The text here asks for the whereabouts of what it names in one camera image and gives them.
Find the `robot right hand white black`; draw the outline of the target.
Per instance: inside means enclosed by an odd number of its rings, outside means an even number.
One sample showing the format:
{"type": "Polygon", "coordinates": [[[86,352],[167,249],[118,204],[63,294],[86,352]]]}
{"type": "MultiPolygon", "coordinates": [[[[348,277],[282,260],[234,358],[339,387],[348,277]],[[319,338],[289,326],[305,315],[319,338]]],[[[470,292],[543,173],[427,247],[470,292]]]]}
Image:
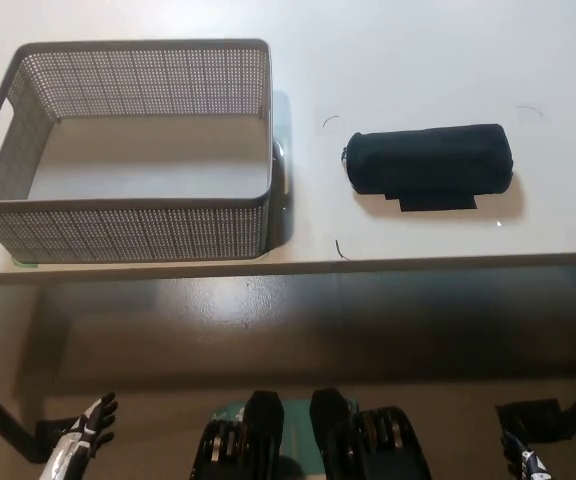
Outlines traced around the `robot right hand white black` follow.
{"type": "Polygon", "coordinates": [[[509,472],[520,480],[553,480],[537,453],[508,430],[502,431],[501,442],[509,472]]]}

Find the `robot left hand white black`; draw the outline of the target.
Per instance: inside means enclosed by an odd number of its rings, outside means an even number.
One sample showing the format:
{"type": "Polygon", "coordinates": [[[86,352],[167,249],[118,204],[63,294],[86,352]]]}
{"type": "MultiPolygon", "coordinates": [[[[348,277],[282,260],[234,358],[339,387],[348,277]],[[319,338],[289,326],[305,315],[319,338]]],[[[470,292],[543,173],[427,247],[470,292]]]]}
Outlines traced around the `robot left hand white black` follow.
{"type": "Polygon", "coordinates": [[[113,392],[99,397],[59,438],[40,480],[81,480],[98,449],[114,439],[108,431],[115,421],[118,401],[113,392]]]}

